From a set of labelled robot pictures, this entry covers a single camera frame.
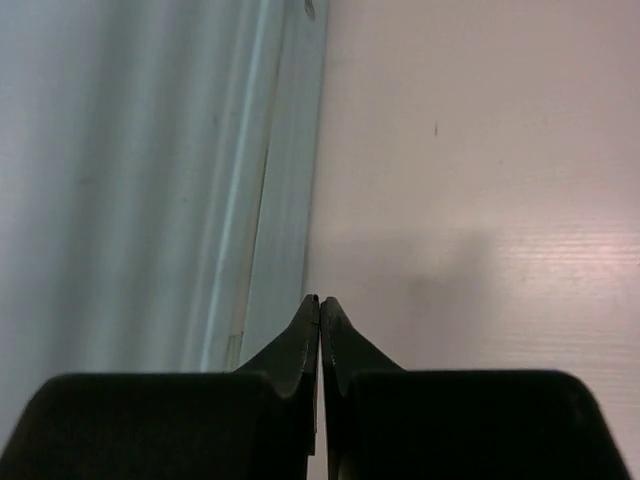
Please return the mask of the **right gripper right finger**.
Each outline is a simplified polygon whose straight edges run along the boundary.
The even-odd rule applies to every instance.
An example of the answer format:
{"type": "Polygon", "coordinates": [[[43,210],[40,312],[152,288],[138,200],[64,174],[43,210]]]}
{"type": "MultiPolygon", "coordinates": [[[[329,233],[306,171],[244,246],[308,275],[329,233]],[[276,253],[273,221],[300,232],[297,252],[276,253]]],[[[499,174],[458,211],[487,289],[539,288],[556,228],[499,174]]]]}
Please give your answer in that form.
{"type": "Polygon", "coordinates": [[[626,479],[599,405],[558,370],[406,370],[320,308],[332,479],[626,479]]]}

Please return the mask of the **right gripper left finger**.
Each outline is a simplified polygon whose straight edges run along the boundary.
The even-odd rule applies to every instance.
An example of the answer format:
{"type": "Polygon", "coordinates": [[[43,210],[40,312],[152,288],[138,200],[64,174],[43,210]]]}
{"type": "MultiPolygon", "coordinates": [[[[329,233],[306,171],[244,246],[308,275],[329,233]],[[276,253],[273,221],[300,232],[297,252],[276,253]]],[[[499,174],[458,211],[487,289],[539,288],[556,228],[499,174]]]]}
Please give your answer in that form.
{"type": "Polygon", "coordinates": [[[315,451],[320,304],[226,373],[67,374],[8,442],[12,479],[303,479],[315,451]]]}

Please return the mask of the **light blue hard suitcase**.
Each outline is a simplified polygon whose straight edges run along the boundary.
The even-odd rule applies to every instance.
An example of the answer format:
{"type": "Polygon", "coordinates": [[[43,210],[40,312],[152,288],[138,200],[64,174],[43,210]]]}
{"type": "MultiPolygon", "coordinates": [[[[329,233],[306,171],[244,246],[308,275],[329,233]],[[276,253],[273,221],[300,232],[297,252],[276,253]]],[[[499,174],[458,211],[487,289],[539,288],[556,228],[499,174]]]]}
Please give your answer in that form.
{"type": "Polygon", "coordinates": [[[325,1],[1,5],[1,429],[71,372],[231,370],[303,292],[325,1]]]}

